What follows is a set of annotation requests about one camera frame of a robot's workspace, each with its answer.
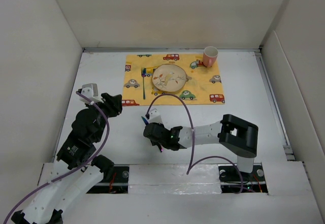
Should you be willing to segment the iridescent table knife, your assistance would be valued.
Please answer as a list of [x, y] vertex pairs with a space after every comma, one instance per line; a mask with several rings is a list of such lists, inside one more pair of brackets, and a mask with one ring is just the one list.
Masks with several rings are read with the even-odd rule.
[[[145, 125], [148, 125], [149, 124], [149, 122], [147, 121], [147, 119], [144, 116], [141, 116], [141, 118], [142, 118], [143, 122], [145, 123]], [[163, 149], [162, 149], [162, 147], [160, 145], [158, 145], [156, 143], [153, 143], [152, 141], [151, 141], [151, 144], [152, 144], [152, 146], [157, 146], [158, 149], [159, 149], [159, 151], [160, 151], [160, 153], [163, 152]]]

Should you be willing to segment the iridescent fork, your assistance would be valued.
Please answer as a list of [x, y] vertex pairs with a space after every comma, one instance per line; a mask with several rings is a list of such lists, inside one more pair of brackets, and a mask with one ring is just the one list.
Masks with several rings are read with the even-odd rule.
[[146, 68], [141, 68], [141, 76], [142, 76], [142, 83], [143, 83], [143, 100], [145, 100], [146, 99], [146, 93], [145, 93]]

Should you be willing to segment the beige bird-pattern plate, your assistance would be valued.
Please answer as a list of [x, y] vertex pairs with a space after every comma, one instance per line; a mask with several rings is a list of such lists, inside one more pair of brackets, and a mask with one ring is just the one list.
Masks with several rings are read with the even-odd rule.
[[180, 66], [163, 64], [152, 75], [153, 86], [163, 92], [178, 92], [187, 82], [187, 73]]

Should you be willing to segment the yellow car-print cloth placemat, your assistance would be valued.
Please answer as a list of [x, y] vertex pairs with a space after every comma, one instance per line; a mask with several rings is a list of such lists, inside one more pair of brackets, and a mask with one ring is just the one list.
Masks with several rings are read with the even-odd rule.
[[178, 105], [174, 94], [187, 105], [222, 105], [225, 95], [217, 63], [207, 68], [201, 53], [127, 55], [122, 105]]

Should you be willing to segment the pink ceramic mug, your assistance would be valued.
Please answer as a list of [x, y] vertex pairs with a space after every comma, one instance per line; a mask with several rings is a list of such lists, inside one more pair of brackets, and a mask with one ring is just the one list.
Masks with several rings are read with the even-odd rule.
[[205, 67], [212, 67], [218, 57], [218, 49], [213, 46], [208, 46], [204, 49], [203, 53], [203, 64]]

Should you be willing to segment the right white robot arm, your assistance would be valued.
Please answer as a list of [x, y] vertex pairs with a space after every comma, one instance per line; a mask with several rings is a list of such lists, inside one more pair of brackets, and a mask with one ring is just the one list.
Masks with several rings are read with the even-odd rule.
[[145, 125], [143, 136], [153, 146], [173, 151], [188, 149], [197, 145], [221, 144], [237, 156], [236, 177], [247, 180], [253, 174], [254, 159], [257, 156], [258, 126], [231, 114], [225, 114], [221, 121], [190, 127], [165, 128], [160, 116], [153, 117]]

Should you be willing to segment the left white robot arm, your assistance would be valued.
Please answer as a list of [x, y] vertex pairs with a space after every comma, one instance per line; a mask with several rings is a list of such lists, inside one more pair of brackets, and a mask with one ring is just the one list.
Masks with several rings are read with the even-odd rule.
[[57, 162], [46, 183], [29, 196], [31, 203], [22, 210], [14, 207], [7, 216], [13, 223], [62, 223], [73, 206], [97, 183], [109, 181], [114, 175], [114, 163], [99, 152], [95, 143], [105, 145], [110, 126], [108, 118], [122, 112], [122, 96], [102, 93], [95, 102], [78, 90], [86, 102], [72, 123], [72, 131], [56, 155]]

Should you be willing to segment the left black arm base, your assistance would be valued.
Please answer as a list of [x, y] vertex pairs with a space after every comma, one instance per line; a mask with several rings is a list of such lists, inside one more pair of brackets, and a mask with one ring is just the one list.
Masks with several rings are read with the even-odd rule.
[[102, 180], [93, 186], [88, 194], [127, 194], [129, 166], [117, 165], [110, 178]]

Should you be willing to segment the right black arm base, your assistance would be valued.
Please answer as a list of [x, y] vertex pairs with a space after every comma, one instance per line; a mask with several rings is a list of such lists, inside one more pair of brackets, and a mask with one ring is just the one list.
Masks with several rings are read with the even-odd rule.
[[254, 165], [251, 173], [242, 172], [243, 181], [233, 165], [219, 165], [218, 170], [222, 194], [237, 194], [241, 185], [243, 185], [243, 193], [268, 193], [262, 165]]

